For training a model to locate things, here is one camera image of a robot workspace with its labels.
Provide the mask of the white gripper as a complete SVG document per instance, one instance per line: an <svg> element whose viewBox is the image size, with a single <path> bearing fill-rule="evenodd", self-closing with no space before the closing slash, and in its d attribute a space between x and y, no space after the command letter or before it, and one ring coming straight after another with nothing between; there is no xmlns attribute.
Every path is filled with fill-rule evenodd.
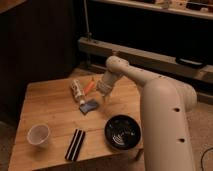
<svg viewBox="0 0 213 171"><path fill-rule="evenodd" d="M122 77L122 74L114 73L107 70L102 78L97 82L96 91L102 94L103 103L108 103L110 93L113 90L115 83Z"/></svg>

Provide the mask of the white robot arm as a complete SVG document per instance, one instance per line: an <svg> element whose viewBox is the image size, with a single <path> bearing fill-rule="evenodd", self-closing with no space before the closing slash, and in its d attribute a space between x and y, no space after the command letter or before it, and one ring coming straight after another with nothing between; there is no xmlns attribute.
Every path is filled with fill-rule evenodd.
<svg viewBox="0 0 213 171"><path fill-rule="evenodd" d="M197 103L195 89L184 82L134 67L110 56L106 72L97 83L104 96L121 77L140 90L140 117L146 171L196 171L186 113Z"/></svg>

